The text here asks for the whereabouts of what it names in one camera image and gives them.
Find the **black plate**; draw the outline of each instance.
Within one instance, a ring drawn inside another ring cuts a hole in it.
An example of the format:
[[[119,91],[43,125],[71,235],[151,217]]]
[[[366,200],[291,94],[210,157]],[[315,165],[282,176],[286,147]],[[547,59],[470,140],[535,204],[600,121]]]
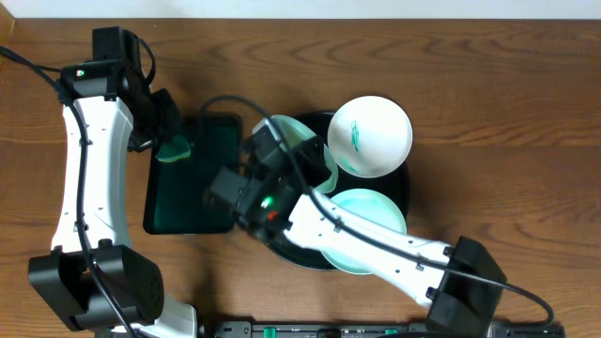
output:
[[[327,144],[328,127],[333,116],[334,113],[311,113],[294,117],[309,127],[315,134],[321,136]],[[338,168],[336,189],[326,195],[333,197],[339,192],[358,188],[370,189],[388,196],[388,198],[398,205],[403,216],[407,218],[409,207],[409,171],[405,163],[388,175],[378,178],[355,177]],[[320,270],[336,269],[321,252],[299,248],[286,239],[284,235],[273,239],[267,246],[286,261],[298,266]]]

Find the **white wall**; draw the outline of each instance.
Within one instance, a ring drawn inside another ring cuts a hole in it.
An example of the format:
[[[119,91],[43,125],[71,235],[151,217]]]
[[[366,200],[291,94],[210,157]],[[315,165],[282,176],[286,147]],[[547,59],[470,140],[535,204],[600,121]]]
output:
[[[0,0],[15,18],[601,19],[601,0]]]

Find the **light green plate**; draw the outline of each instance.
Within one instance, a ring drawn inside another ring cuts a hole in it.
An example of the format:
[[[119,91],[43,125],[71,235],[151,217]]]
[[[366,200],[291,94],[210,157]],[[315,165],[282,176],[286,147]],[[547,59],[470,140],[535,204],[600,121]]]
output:
[[[382,193],[368,189],[351,189],[338,193],[331,200],[340,207],[370,221],[404,235],[407,233],[403,213],[390,198]],[[328,262],[342,271],[358,275],[371,274],[343,254],[328,253],[327,251],[321,251],[321,253]]]

